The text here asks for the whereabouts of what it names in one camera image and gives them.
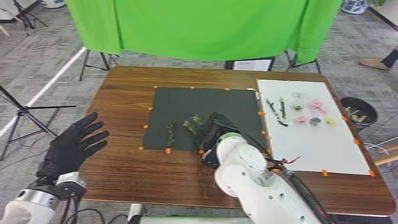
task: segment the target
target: tripod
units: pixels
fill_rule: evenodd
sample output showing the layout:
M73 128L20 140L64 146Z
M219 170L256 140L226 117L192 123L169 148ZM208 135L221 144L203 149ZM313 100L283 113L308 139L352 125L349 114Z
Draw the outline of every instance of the tripod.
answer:
M15 2L16 9L18 9L20 19L22 19L22 23L24 23L24 27L25 27L27 36L29 36L29 29L36 29L36 23L34 22L38 21L43 24L45 27L48 27L48 25L40 20L36 15L27 11L27 9L24 8L20 2L16 0L13 0L13 2Z
M20 104L16 98L13 97L11 93L8 92L8 90L4 89L4 87L0 86L0 93L4 94L4 99L9 101L9 103L15 105L15 107L18 108L18 112L16 112L16 121L15 121L15 124L13 124L13 127L11 127L11 134L9 134L9 139L8 139L8 143L6 143L6 148L4 148L4 152L2 152L2 156L0 156L0 161L4 160L4 156L6 156L6 153L8 153L8 150L9 150L9 145L15 141L29 138L31 136L38 135L40 133L47 132L50 133L56 137L57 137L57 134L56 132L50 130L48 126L52 124L52 121L54 121L54 118L56 118L56 115L59 113L59 110L61 108L70 108L70 107L77 107L77 106L50 106L50 107L27 107ZM50 120L47 122L47 124L40 121L40 119L36 118L36 116L32 115L31 113L31 110L43 110L43 109L56 109L56 112L52 114L52 117L50 117ZM31 121L34 122L34 124L38 125L38 127L41 128L40 131L32 132L31 134L20 136L18 138L13 138L15 137L15 132L16 132L16 127L18 127L18 124L20 124L20 120L22 120L22 117L27 117L31 119Z

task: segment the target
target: white paper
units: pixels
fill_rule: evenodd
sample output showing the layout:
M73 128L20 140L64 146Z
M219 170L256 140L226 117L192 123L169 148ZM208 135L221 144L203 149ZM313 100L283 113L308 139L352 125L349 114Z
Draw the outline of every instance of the white paper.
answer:
M288 169L317 172L327 170L329 173L370 175L368 162L356 144L347 122L342 119L342 112L326 83L260 80L258 87L263 111L267 112L265 120L274 157L278 160L294 160L301 156L295 163L287 165ZM301 93L304 96L302 112L297 112L292 108L292 103L297 99L294 96L295 93ZM287 103L288 127L278 123L278 118L267 104L269 99L276 103L276 110L279 112L281 97ZM313 99L324 102L326 112L310 107ZM299 125L295 122L299 115L304 115L310 119L318 117L322 119L320 125L313 126L308 122L304 125ZM329 118L336 121L334 127L326 123L326 119Z
M271 62L272 62L272 60L269 60L269 59L235 61L233 70L269 71L271 70Z

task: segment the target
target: floor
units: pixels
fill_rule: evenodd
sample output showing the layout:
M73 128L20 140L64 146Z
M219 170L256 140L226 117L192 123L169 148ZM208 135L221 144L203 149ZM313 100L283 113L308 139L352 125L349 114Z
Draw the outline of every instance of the floor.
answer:
M57 71L82 49L68 10L48 11L38 6L34 14L48 23L48 27L38 25L38 29L27 37L22 24L4 24L11 37L0 34L0 84L24 104L32 99ZM365 142L374 144L398 136L398 118L391 119L398 114L398 68L391 72L382 72L361 67L358 61L363 57L384 57L393 50L397 42L398 32L372 13L365 13L361 16L349 16L340 13L318 60L324 75L331 80L338 96L359 97L377 108L379 121L361 132ZM100 56L95 53L91 63L102 66ZM221 61L176 60L134 52L123 53L118 64L125 66L224 68L224 62ZM82 118L107 76L103 71L88 69L84 81L79 82L80 69L82 57L36 102L36 105L77 105L77 108L61 111L52 124L56 132L61 132L73 121ZM285 69L287 57L281 55L274 70L285 71ZM315 65L306 65L297 71L317 72ZM15 115L15 108L2 99L0 113L2 128ZM52 111L41 111L36 114L45 120L52 115ZM18 129L18 135L34 130L29 121L24 121L22 127ZM41 134L20 143L15 143L6 161L0 162L0 215L8 201L13 200L18 190L34 180L34 170L43 159L43 152L50 140L52 137ZM4 147L4 144L6 135L0 137L0 147ZM372 156L375 158L381 156L374 150ZM381 166L381 172L384 172L384 179L395 198L398 198L398 169L391 172L388 171L397 165L398 163ZM127 214L128 211L128 205L121 203L84 202L82 207L98 208L105 212L107 220L111 220L114 215ZM148 206L146 210L150 215L242 215L240 211L230 209L215 210L176 206ZM82 223L96 223L89 221L95 218L95 215L89 213L86 216L82 215ZM391 219L398 223L398 214L395 214Z

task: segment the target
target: wooden table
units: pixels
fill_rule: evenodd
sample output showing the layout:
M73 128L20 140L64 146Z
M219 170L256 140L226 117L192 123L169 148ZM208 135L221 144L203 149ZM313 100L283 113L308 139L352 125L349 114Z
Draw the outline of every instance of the wooden table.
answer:
M246 89L256 88L256 79L326 82L334 93L327 79L318 74L157 67L116 67L111 70L89 109L100 112L111 137L107 149L88 160L82 169L88 199L215 208L240 207L237 198L217 187L215 170L201 164L198 152L175 150L166 155L164 151L141 151L139 147L155 86ZM299 176L329 213L388 216L395 213L395 200L363 145L361 150L375 177L345 174L324 177L315 172L301 172Z

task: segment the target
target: black glove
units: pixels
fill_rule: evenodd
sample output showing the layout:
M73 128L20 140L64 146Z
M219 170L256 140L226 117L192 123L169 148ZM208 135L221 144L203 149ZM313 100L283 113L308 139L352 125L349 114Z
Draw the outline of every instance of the black glove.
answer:
M219 138L228 132L240 133L239 128L231 120L228 119L228 117L221 113L214 112L210 114L207 124L201 125L199 127L198 136L196 136L199 147L205 151L214 149Z
M96 118L98 113L93 113L72 125L61 136L54 139L45 161L36 173L38 177L47 177L57 180L63 174L77 172L86 159L107 146L107 141L102 140L109 136L109 131L103 131L100 134L86 138L103 127L102 121L93 124Z
M205 150L203 163L214 168L221 166L217 157L217 143L221 136L230 132L240 133L239 128L228 117L221 113L214 112L210 114L207 124L199 127L196 136L199 148Z

